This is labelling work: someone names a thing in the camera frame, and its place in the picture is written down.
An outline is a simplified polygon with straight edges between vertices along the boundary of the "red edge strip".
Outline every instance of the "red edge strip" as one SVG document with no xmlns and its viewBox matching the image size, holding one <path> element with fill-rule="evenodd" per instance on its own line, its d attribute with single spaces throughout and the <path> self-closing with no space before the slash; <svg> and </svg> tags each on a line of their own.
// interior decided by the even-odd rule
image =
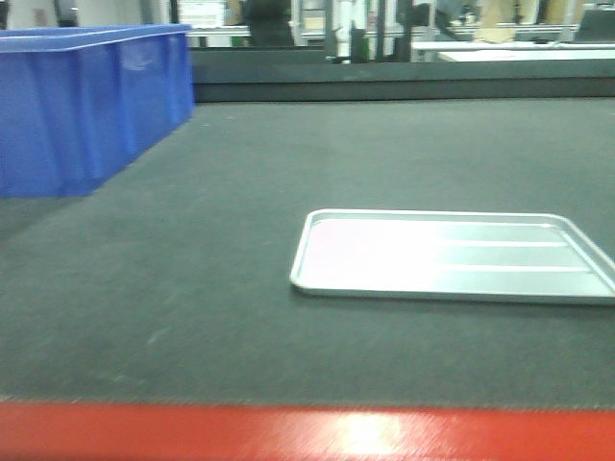
<svg viewBox="0 0 615 461">
<path fill-rule="evenodd" d="M 4 402 L 0 459 L 610 461 L 615 411 Z"/>
</svg>

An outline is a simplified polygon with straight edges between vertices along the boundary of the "plastic bin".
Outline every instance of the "plastic bin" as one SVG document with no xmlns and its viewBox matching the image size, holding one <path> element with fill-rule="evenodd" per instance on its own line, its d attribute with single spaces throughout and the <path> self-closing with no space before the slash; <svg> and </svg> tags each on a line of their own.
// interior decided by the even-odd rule
<svg viewBox="0 0 615 461">
<path fill-rule="evenodd" d="M 187 120 L 189 29 L 0 31 L 0 196 L 86 195 Z"/>
</svg>

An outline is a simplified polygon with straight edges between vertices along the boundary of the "metal tray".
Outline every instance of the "metal tray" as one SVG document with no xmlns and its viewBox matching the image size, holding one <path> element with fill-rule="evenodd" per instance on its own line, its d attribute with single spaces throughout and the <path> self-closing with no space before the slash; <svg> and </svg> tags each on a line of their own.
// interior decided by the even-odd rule
<svg viewBox="0 0 615 461">
<path fill-rule="evenodd" d="M 615 264 L 552 214 L 321 209 L 290 274 L 305 292 L 615 303 Z"/>
</svg>

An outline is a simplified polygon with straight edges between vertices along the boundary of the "table surface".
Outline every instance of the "table surface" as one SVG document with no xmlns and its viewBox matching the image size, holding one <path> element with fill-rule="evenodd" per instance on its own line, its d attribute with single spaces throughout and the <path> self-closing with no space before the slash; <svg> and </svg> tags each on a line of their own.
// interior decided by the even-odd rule
<svg viewBox="0 0 615 461">
<path fill-rule="evenodd" d="M 615 60 L 615 50 L 478 50 L 440 51 L 444 61 Z"/>
<path fill-rule="evenodd" d="M 615 255 L 615 100 L 220 104 L 0 201 L 3 399 L 615 408 L 615 309 L 317 298 L 318 208 L 550 212 Z"/>
</svg>

